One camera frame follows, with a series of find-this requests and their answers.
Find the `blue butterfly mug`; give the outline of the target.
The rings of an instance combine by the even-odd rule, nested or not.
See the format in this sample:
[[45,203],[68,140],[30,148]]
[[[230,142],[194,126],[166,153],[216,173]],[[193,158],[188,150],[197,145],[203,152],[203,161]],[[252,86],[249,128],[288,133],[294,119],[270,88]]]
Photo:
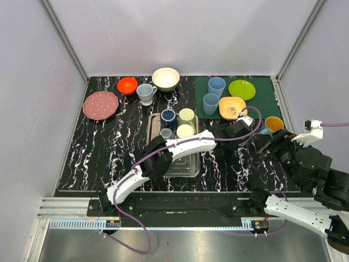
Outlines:
[[284,122],[282,121],[282,119],[276,116],[270,116],[265,119],[265,122],[260,128],[260,130],[258,131],[258,134],[269,135],[283,128],[284,128]]

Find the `cream white mug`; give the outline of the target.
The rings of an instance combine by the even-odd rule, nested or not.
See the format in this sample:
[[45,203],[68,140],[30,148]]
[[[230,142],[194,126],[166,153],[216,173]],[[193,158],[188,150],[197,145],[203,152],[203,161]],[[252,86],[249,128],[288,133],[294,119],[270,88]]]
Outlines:
[[176,131],[176,138],[182,139],[195,135],[195,129],[189,124],[181,124]]

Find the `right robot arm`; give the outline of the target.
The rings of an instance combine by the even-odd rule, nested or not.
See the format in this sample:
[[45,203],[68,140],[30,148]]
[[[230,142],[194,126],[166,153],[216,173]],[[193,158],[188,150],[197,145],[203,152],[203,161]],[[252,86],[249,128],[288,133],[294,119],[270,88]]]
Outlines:
[[348,254],[348,174],[332,169],[331,157],[306,145],[303,137],[281,129],[259,153],[276,159],[301,192],[315,190],[315,201],[331,213],[311,212],[258,188],[250,195],[248,211],[256,217],[266,213],[298,224],[326,239],[333,249]]

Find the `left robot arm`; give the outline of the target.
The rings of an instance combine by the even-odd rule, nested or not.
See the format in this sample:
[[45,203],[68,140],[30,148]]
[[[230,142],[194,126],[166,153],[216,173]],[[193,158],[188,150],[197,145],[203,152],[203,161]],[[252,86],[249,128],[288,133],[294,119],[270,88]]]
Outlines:
[[221,147],[236,149],[251,135],[251,126],[247,120],[237,120],[233,124],[211,126],[182,139],[165,140],[160,135],[155,137],[143,149],[140,159],[128,173],[99,193],[99,210],[106,216],[114,215],[118,209],[117,205],[130,193],[149,180],[165,176],[175,160]]

